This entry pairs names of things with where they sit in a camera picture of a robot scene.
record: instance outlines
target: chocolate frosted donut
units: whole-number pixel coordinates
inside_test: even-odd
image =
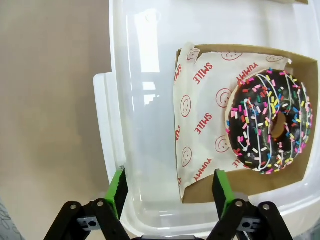
[[[254,171],[284,169],[309,139],[313,115],[304,84],[285,71],[269,69],[238,85],[225,114],[231,148]],[[274,138],[280,112],[285,116],[283,133]]]

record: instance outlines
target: donut hole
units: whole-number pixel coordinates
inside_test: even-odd
[[[271,137],[277,139],[284,133],[286,121],[286,116],[279,111],[271,124]]]

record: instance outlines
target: plastic container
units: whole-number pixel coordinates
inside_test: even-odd
[[[182,204],[177,181],[173,82],[186,42],[265,46],[320,57],[320,3],[263,0],[110,0],[112,72],[94,77],[108,177],[125,164],[129,194],[121,222],[134,235],[206,237],[214,203]],[[319,119],[303,181],[250,196],[274,202],[292,235],[320,215]]]

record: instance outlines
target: table surface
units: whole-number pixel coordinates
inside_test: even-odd
[[[108,7],[0,2],[0,197],[27,240],[108,188],[93,88],[111,70]]]

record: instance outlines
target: smiley face logo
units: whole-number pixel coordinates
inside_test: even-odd
[[[220,108],[225,109],[227,107],[231,93],[232,92],[228,88],[222,88],[217,92],[215,95],[215,100]]]
[[[270,56],[267,56],[265,60],[266,60],[267,62],[269,62],[269,63],[275,63],[275,62],[281,61],[282,59],[284,59],[283,56],[273,56],[273,55],[270,55]]]
[[[221,54],[222,58],[226,61],[234,61],[242,56],[243,53],[237,52],[224,52]]]
[[[188,56],[186,56],[186,59],[188,61],[193,60],[194,63],[196,63],[199,53],[200,53],[200,49],[197,49],[197,48],[191,49],[188,53]]]
[[[220,136],[216,141],[215,141],[215,150],[222,154],[225,153],[226,151],[229,150],[230,147],[228,147],[226,137],[225,136]]]
[[[181,114],[184,118],[188,117],[191,111],[191,99],[188,95],[184,95],[180,104]]]
[[[190,147],[186,146],[183,151],[182,151],[182,167],[184,168],[185,166],[187,166],[190,161],[192,159],[192,150]]]

